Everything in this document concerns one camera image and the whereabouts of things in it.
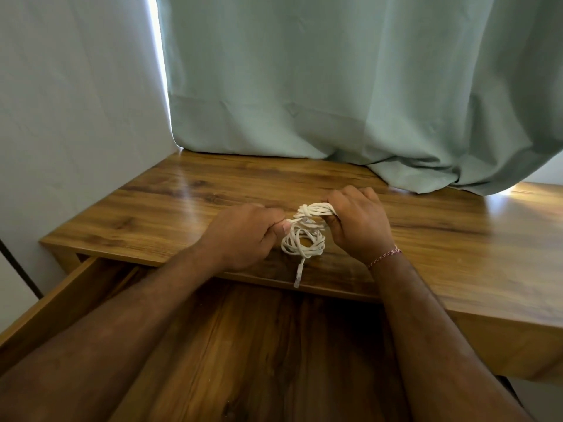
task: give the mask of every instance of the white wall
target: white wall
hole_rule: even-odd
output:
[[[0,0],[0,239],[42,291],[37,240],[171,154],[146,0]]]
[[[0,332],[28,310],[37,298],[0,253]]]
[[[524,182],[563,185],[563,152],[560,152],[538,170],[533,172],[524,180]]]

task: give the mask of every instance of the white cable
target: white cable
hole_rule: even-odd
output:
[[[293,219],[288,219],[292,225],[288,234],[281,241],[281,249],[288,255],[301,256],[301,262],[297,267],[295,283],[293,283],[293,287],[296,289],[299,287],[299,282],[301,282],[305,260],[311,256],[322,254],[324,250],[325,237],[321,232],[324,230],[324,225],[317,224],[311,217],[335,214],[334,207],[329,203],[314,203],[308,206],[304,204],[293,215]],[[313,243],[310,247],[303,246],[300,241],[301,238],[307,238]]]

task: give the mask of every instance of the desk drawer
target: desk drawer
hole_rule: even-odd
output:
[[[0,375],[151,268],[89,258],[0,333]]]

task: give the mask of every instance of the curtain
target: curtain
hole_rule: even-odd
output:
[[[510,187],[563,148],[563,0],[157,0],[178,145]]]

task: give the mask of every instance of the right hand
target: right hand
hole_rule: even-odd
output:
[[[334,242],[353,258],[367,265],[395,248],[389,220],[373,189],[348,185],[329,192],[323,201],[337,215],[325,218]]]

